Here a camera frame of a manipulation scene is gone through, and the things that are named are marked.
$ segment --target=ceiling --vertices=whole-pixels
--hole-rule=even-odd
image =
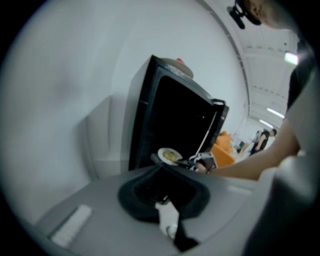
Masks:
[[[243,19],[240,29],[227,12],[234,0],[205,1],[219,16],[236,42],[243,61],[249,95],[249,116],[280,128],[282,118],[267,111],[286,113],[291,72],[295,66],[285,62],[285,52],[297,53],[298,37],[288,30],[256,26]]]

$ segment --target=plate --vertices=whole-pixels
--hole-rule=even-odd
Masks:
[[[177,165],[178,165],[177,163],[172,162],[172,161],[170,161],[170,160],[168,160],[168,159],[166,159],[166,158],[164,157],[163,153],[164,153],[164,152],[167,152],[167,151],[174,153],[174,154],[178,157],[178,160],[180,160],[180,159],[183,158],[182,155],[181,155],[178,151],[176,151],[176,150],[174,150],[174,149],[172,149],[172,148],[169,148],[169,147],[162,147],[162,148],[160,148],[160,149],[158,150],[158,157],[161,159],[162,162],[164,162],[164,163],[166,163],[166,164],[168,164],[168,165],[177,166]]]

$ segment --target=ceiling light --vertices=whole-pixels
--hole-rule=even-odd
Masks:
[[[277,115],[278,117],[281,117],[282,119],[285,118],[285,116],[284,116],[283,114],[281,114],[281,113],[279,113],[279,112],[277,112],[277,111],[275,111],[275,110],[273,110],[273,109],[271,109],[271,108],[268,108],[268,107],[267,107],[266,110],[268,110],[269,112]]]
[[[289,63],[293,64],[293,65],[298,65],[298,63],[299,63],[298,55],[296,55],[296,54],[294,54],[292,52],[289,52],[289,51],[287,51],[285,53],[284,60],[286,62],[289,62]]]
[[[263,123],[264,125],[269,126],[270,128],[273,128],[273,125],[271,125],[270,123],[263,121],[261,119],[259,121],[260,121],[260,123]]]

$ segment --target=orange chair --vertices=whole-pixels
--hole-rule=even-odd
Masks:
[[[233,150],[230,148],[231,135],[225,131],[216,139],[210,152],[214,155],[218,168],[233,165],[236,159],[230,155]]]

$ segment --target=fluorescent light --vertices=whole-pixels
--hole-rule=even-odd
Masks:
[[[270,123],[263,121],[261,119],[259,121],[260,121],[260,123],[263,123],[264,125],[269,126],[270,128],[273,128],[273,126]]]
[[[271,108],[268,108],[268,107],[267,107],[266,110],[268,110],[269,112],[277,115],[278,117],[281,117],[282,119],[285,118],[285,116],[284,116],[283,114],[281,114],[281,113],[279,113],[279,112],[277,112],[277,111],[275,111],[275,110],[273,110],[273,109],[271,109]]]
[[[298,55],[296,55],[292,52],[288,52],[288,51],[284,55],[284,60],[286,62],[293,64],[293,65],[298,65],[298,63],[299,63]]]

